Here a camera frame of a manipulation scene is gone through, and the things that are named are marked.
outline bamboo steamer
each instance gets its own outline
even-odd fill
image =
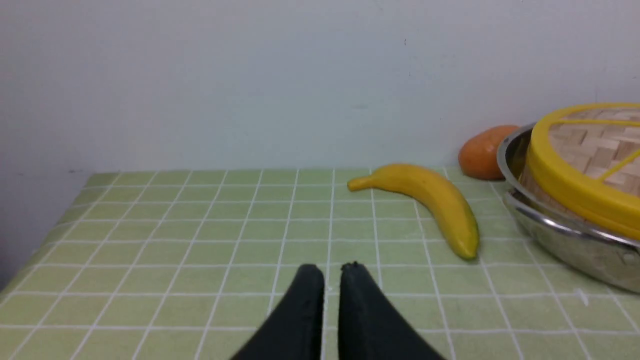
[[[640,240],[640,104],[587,104],[542,118],[519,180],[568,217]]]

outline white wall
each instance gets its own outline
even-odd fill
[[[88,177],[68,172],[0,175],[0,290],[37,249]]]
[[[640,101],[638,0],[0,0],[0,171],[452,163]]]

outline green tablecloth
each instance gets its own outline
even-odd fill
[[[638,359],[640,297],[570,269],[519,233],[504,183],[441,169],[482,235],[468,264],[429,212],[349,193],[368,169],[97,174],[1,294],[0,359],[226,359],[297,266],[328,279],[324,356],[337,358],[340,265],[367,265],[448,359]]]

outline yellow banana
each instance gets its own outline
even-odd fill
[[[471,260],[479,243],[476,218],[460,191],[444,176],[411,164],[390,164],[347,184],[350,191],[377,188],[408,195],[426,206],[453,252]]]

